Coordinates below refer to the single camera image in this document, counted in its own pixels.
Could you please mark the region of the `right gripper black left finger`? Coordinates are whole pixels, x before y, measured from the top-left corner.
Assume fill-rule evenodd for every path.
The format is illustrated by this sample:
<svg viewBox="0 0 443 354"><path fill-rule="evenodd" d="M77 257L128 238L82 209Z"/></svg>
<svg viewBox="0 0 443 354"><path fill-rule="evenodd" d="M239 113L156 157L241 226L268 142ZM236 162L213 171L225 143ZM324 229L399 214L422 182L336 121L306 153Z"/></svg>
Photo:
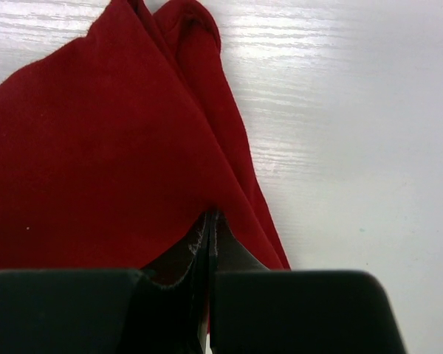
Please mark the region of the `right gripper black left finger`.
<svg viewBox="0 0 443 354"><path fill-rule="evenodd" d="M141 269L0 270L0 353L203 353L209 233Z"/></svg>

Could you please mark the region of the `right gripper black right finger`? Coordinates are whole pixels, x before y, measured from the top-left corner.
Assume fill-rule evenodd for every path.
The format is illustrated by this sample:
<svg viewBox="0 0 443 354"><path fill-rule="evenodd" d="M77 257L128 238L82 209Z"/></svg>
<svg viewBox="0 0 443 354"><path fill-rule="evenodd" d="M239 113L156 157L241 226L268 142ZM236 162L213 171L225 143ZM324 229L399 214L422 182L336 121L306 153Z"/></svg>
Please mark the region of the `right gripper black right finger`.
<svg viewBox="0 0 443 354"><path fill-rule="evenodd" d="M214 353L404 353L388 296L364 271L273 271L223 214L210 220Z"/></svg>

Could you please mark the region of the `dark red t shirt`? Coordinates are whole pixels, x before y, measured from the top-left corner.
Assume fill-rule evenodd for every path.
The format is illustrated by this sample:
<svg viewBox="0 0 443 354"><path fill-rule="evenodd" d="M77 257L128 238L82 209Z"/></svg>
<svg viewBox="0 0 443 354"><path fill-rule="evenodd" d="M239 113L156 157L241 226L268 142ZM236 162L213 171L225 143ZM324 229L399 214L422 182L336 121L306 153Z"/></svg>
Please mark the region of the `dark red t shirt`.
<svg viewBox="0 0 443 354"><path fill-rule="evenodd" d="M217 209L266 267L286 254L197 1L112 1L0 85L0 269L142 268Z"/></svg>

